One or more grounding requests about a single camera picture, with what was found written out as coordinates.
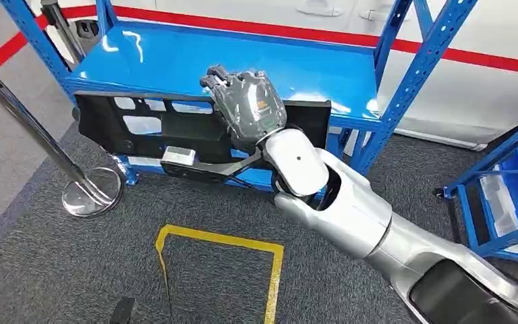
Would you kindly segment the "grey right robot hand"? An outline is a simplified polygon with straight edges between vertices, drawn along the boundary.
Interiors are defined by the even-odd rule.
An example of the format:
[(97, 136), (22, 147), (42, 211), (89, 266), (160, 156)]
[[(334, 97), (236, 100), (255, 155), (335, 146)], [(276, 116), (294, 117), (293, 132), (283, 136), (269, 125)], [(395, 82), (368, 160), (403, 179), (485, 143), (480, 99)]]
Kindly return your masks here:
[(258, 143), (287, 123), (283, 101), (263, 71), (229, 73), (222, 65), (212, 65), (200, 85), (209, 89), (214, 110), (239, 151), (253, 154)]

